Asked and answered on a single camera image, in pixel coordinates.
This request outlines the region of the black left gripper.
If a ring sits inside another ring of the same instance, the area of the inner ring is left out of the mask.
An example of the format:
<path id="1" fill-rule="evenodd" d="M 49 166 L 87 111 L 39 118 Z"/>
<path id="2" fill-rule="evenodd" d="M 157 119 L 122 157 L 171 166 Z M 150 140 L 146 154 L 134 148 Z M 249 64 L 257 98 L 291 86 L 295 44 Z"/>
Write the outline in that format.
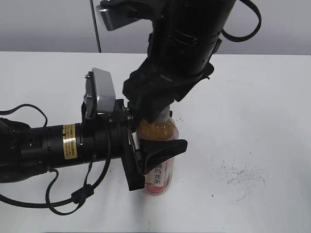
<path id="1" fill-rule="evenodd" d="M 127 103 L 126 109 L 123 99 L 115 101 L 113 112 L 110 114 L 87 116 L 89 108 L 89 104 L 82 104 L 82 123 L 79 132 L 81 144 L 78 148 L 86 163 L 89 160 L 92 162 L 105 160 L 102 173 L 91 186 L 91 190 L 95 190 L 104 180 L 113 159 L 121 159 L 128 188 L 134 191 L 144 188 L 144 175 L 151 172 L 157 165 L 187 150 L 188 142 L 184 139 L 169 141 L 141 139 L 139 144 L 140 170 L 132 132 L 137 130 L 143 119 L 141 110 L 131 102 Z"/>

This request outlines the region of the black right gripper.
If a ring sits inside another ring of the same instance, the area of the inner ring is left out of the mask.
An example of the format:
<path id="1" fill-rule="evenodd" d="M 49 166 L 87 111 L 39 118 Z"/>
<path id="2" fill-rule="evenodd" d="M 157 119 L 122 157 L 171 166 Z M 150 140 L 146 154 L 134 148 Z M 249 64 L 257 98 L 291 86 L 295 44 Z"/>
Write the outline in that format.
<path id="1" fill-rule="evenodd" d="M 175 103 L 182 101 L 196 84 L 208 79 L 213 71 L 213 65 L 207 63 L 198 74 L 177 74 L 145 59 L 124 81 L 122 92 L 134 104 L 138 114 L 152 123 L 167 106 L 173 109 Z"/>

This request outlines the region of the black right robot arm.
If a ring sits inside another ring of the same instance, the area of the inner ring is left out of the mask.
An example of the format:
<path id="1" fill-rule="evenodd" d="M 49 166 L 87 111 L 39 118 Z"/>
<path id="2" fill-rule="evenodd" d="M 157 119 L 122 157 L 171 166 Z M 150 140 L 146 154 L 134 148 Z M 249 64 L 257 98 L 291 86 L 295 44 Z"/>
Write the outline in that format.
<path id="1" fill-rule="evenodd" d="M 170 0 L 153 23 L 148 55 L 124 82 L 123 94 L 148 122 L 181 101 L 213 72 L 209 60 L 232 0 Z"/>

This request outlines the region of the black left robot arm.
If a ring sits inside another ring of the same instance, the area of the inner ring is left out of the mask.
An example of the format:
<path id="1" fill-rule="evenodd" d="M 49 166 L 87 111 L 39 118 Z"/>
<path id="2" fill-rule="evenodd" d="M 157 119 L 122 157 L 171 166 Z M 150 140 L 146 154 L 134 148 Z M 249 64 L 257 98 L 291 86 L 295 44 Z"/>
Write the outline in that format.
<path id="1" fill-rule="evenodd" d="M 183 139 L 171 141 L 142 140 L 135 147 L 132 116 L 123 100 L 117 100 L 112 113 L 86 117 L 69 125 L 31 128 L 25 123 L 0 120 L 0 181 L 20 182 L 61 168 L 121 159 L 129 190 L 142 189 L 145 175 L 159 164 L 187 149 Z"/>

